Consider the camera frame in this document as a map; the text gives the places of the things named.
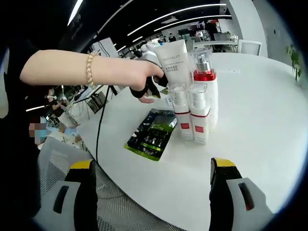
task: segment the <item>red label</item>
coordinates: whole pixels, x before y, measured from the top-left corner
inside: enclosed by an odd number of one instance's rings
[[[189,129],[189,123],[180,124],[182,129]]]
[[[194,128],[196,129],[196,132],[200,132],[200,133],[203,133],[203,127],[200,127],[200,126],[194,126]]]

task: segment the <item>white bottle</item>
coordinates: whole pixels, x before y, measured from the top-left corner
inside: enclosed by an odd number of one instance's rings
[[[189,103],[185,83],[176,83],[170,86],[174,113],[180,126],[184,140],[193,141],[193,129],[189,110]]]
[[[206,145],[210,129],[210,104],[206,100],[207,85],[193,83],[188,89],[194,140],[200,145]]]
[[[210,49],[198,49],[191,54],[194,61],[194,82],[207,84],[206,93],[211,107],[210,128],[213,129],[218,121],[218,84],[216,72],[211,63],[212,51]]]

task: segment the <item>gold bracelet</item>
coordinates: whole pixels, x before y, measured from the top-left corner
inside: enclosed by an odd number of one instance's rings
[[[91,70],[91,64],[94,56],[98,55],[97,51],[92,51],[87,59],[87,65],[86,65],[86,72],[87,72],[87,79],[88,79],[88,86],[91,88],[94,88],[95,85],[93,83],[93,77],[92,77],[92,70]]]

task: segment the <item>round table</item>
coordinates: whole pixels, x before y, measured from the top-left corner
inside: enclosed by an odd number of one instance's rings
[[[209,228],[213,156],[234,162],[276,213],[295,188],[308,146],[307,99],[290,66],[237,53],[214,53],[212,61],[219,117],[207,146],[184,142],[176,128],[158,162],[125,149],[151,108],[170,109],[164,99],[142,104],[129,89],[107,104],[99,140],[108,176],[146,210],[188,231]],[[100,115],[78,128],[93,155]]]

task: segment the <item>green package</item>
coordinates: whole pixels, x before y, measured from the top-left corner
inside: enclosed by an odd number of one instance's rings
[[[173,111],[151,109],[125,148],[138,155],[158,161],[176,124],[177,119]]]

